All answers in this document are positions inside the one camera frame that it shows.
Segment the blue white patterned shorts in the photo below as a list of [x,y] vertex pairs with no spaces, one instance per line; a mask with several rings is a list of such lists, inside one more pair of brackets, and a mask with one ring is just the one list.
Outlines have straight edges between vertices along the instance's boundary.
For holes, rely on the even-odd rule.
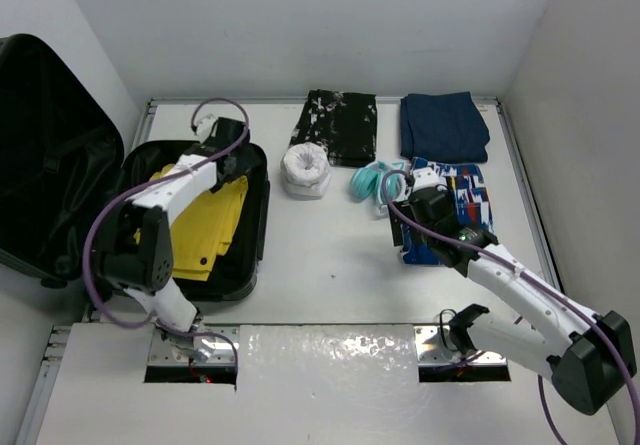
[[[493,233],[493,212],[484,178],[476,164],[446,164],[415,157],[411,170],[431,168],[453,193],[456,213],[462,224],[476,223]],[[415,243],[410,227],[402,223],[403,245],[399,252],[406,265],[438,266],[440,262],[431,250],[422,242]]]

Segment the navy garment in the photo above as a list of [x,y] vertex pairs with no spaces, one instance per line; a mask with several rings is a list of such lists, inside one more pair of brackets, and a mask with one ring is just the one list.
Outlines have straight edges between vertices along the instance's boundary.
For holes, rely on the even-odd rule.
[[406,159],[486,163],[490,139],[470,92],[411,93],[400,101],[400,155]]

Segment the yellow pants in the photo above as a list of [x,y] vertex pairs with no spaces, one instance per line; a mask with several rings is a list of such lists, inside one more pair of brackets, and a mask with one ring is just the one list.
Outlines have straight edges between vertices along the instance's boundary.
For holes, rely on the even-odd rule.
[[173,277],[206,282],[233,242],[249,191],[246,175],[200,193],[170,226]]

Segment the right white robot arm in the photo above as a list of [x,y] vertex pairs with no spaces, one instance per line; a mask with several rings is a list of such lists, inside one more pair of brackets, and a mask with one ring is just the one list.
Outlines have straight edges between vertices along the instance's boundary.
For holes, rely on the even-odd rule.
[[615,311],[599,314],[561,294],[523,266],[492,233],[461,224],[441,186],[390,205],[446,267],[485,287],[528,321],[525,329],[471,304],[448,323],[461,355],[492,351],[549,381],[574,410],[598,412],[637,372],[631,327]]

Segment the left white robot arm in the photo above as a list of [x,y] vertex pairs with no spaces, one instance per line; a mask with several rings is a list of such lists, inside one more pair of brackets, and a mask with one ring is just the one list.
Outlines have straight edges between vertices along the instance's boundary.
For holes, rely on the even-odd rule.
[[108,309],[96,281],[101,280],[135,299],[171,334],[190,336],[198,314],[173,274],[171,225],[205,192],[244,175],[246,120],[214,126],[204,141],[191,144],[168,172],[136,185],[109,202],[90,227],[82,255],[82,274],[93,305],[112,323],[137,329],[141,322],[123,321]]

